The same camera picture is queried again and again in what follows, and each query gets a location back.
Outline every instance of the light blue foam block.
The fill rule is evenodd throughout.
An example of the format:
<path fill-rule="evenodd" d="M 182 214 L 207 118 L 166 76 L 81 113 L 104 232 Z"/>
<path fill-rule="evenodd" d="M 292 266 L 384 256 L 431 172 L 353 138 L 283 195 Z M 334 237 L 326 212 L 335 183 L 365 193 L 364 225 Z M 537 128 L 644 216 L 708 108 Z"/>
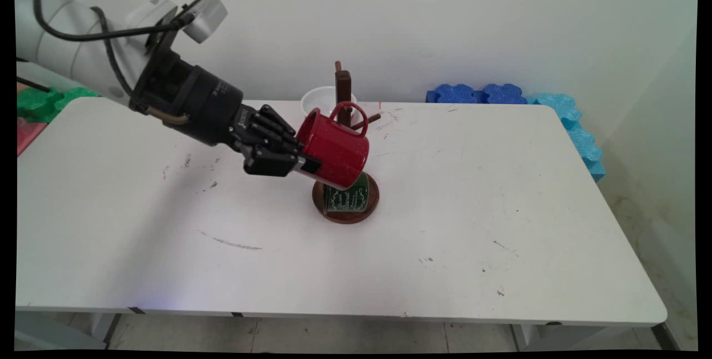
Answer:
<path fill-rule="evenodd" d="M 596 138 L 578 123 L 575 123 L 571 129 L 567 129 L 571 141 L 574 142 L 576 150 L 581 155 L 586 167 L 589 169 L 596 164 L 603 156 L 601 149 L 595 145 Z"/>
<path fill-rule="evenodd" d="M 541 93 L 536 97 L 534 104 L 545 105 L 554 109 L 566 129 L 571 129 L 574 125 L 578 124 L 578 120 L 581 118 L 581 112 L 575 107 L 576 101 L 563 93 L 559 93 L 558 95 Z"/>
<path fill-rule="evenodd" d="M 606 170 L 603 169 L 603 164 L 601 164 L 600 161 L 596 161 L 596 164 L 594 164 L 591 168 L 589 168 L 588 172 L 591 173 L 591 176 L 593 177 L 593 180 L 595 182 L 600 181 L 603 178 L 603 176 L 606 175 Z"/>

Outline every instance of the green mug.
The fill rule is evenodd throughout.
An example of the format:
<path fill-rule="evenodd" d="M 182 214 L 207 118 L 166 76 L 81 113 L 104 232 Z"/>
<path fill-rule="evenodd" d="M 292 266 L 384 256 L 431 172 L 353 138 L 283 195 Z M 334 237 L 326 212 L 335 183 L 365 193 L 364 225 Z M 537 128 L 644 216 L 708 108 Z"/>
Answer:
<path fill-rule="evenodd" d="M 340 191 L 333 186 L 324 185 L 324 212 L 359 213 L 366 210 L 368 204 L 368 174 L 362 172 L 349 189 Z"/>

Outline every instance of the wooden base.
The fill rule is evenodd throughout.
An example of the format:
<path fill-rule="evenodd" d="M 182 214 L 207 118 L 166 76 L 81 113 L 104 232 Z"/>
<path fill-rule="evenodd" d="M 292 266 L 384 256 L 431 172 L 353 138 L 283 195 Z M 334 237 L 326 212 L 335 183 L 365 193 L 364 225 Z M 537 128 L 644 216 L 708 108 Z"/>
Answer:
<path fill-rule="evenodd" d="M 380 198 L 380 193 L 378 191 L 378 185 L 376 181 L 368 176 L 368 203 L 366 204 L 366 210 L 363 212 L 335 212 L 335 213 L 324 213 L 324 184 L 316 181 L 314 187 L 312 188 L 312 200 L 314 206 L 319 211 L 319 214 L 323 215 L 327 220 L 339 224 L 356 224 L 362 220 L 366 220 L 373 213 L 374 209 L 378 205 L 378 199 Z"/>

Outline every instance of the wooden mug stand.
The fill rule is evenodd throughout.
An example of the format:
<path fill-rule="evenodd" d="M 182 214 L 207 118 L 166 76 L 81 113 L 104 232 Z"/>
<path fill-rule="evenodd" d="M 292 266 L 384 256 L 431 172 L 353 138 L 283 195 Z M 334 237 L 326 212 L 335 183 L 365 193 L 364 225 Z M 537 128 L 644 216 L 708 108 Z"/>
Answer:
<path fill-rule="evenodd" d="M 341 62 L 336 62 L 336 104 L 340 102 L 350 102 L 351 101 L 351 74 L 348 71 L 341 69 Z M 368 119 L 364 119 L 361 123 L 351 126 L 351 107 L 346 107 L 337 113 L 338 123 L 344 126 L 348 126 L 351 129 L 358 129 L 363 126 L 363 123 L 367 121 L 371 123 L 372 121 L 378 120 L 381 115 L 374 115 Z M 380 198 L 380 192 L 378 190 L 378 184 L 376 180 L 370 174 L 368 176 L 368 201 L 366 203 L 366 210 L 363 212 L 327 212 L 324 207 L 324 184 L 319 181 L 314 183 L 312 188 L 312 200 L 314 206 L 319 211 L 323 217 L 331 222 L 339 224 L 356 224 L 366 219 L 373 213 L 378 205 L 378 200 Z"/>

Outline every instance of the wooden post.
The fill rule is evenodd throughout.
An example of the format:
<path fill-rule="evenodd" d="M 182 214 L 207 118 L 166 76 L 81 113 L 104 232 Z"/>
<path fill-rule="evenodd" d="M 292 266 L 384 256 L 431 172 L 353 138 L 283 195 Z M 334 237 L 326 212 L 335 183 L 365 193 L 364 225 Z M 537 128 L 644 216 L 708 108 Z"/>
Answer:
<path fill-rule="evenodd" d="M 336 62 L 336 104 L 351 101 L 351 74 L 341 69 L 341 61 Z M 339 124 L 351 128 L 351 107 L 339 111 L 336 116 Z"/>

